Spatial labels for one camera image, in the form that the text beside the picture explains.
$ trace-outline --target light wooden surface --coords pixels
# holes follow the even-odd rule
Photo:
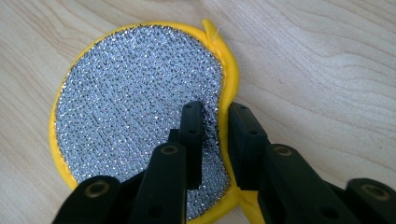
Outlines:
[[[1,1],[0,222],[50,223],[70,189],[48,144],[50,107],[74,58],[139,21],[211,19],[240,67],[237,102],[271,141],[344,187],[396,189],[396,2]],[[219,223],[248,223],[240,209]]]

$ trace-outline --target silver mesh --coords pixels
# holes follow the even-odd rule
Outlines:
[[[56,136],[78,183],[119,181],[146,169],[152,150],[178,128],[181,108],[204,106],[203,184],[188,191],[187,217],[212,207],[230,180],[219,152],[222,68],[197,39],[166,26],[107,36],[71,68],[56,107]]]

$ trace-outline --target screw hole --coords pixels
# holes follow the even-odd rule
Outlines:
[[[148,209],[148,216],[161,217],[163,215],[163,212],[164,212],[163,206],[155,204]]]
[[[375,185],[371,184],[363,184],[361,185],[361,189],[370,195],[371,197],[379,200],[379,201],[387,201],[390,198],[390,195],[387,191],[384,189],[381,189],[380,187],[377,187]]]
[[[108,189],[110,185],[106,181],[98,180],[85,188],[85,195],[89,198],[96,198],[105,194]]]
[[[286,147],[275,147],[274,151],[280,156],[289,156],[291,155],[290,149]]]
[[[177,147],[163,147],[161,148],[161,153],[165,155],[172,155],[178,152]]]
[[[338,218],[337,211],[330,206],[321,206],[319,208],[319,211],[323,216],[325,216],[329,219],[337,219]]]

